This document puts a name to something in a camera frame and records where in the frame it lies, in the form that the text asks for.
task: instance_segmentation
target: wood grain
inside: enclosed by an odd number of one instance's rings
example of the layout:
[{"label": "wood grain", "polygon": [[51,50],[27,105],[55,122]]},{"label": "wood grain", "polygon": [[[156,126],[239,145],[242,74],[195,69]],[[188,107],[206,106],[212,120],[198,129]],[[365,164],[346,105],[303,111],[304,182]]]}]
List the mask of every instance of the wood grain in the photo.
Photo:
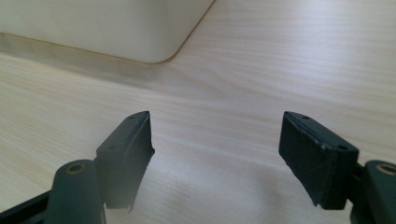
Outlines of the wood grain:
[{"label": "wood grain", "polygon": [[157,153],[134,210],[109,223],[349,223],[277,153],[282,114],[306,114],[396,162],[396,9],[390,2],[218,0],[177,56],[146,65],[0,36],[0,210],[92,159],[149,110]]}]

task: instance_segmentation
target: screw hole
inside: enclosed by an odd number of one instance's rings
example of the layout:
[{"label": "screw hole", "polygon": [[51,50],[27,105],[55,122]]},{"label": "screw hole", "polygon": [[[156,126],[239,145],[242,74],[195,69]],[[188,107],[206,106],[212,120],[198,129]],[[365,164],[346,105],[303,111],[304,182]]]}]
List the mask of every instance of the screw hole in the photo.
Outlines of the screw hole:
[{"label": "screw hole", "polygon": [[69,175],[76,175],[85,169],[85,164],[74,164],[67,167],[66,172]]},{"label": "screw hole", "polygon": [[387,175],[396,175],[396,166],[389,164],[378,164],[376,168]]},{"label": "screw hole", "polygon": [[340,148],[341,150],[347,150],[347,147],[343,145],[339,145],[338,148]]}]

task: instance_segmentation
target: white box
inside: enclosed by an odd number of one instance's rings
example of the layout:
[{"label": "white box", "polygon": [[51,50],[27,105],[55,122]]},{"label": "white box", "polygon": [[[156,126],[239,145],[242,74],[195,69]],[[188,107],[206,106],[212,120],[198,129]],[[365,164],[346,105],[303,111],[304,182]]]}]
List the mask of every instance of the white box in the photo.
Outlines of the white box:
[{"label": "white box", "polygon": [[172,57],[213,0],[0,1],[0,33],[144,63]]}]

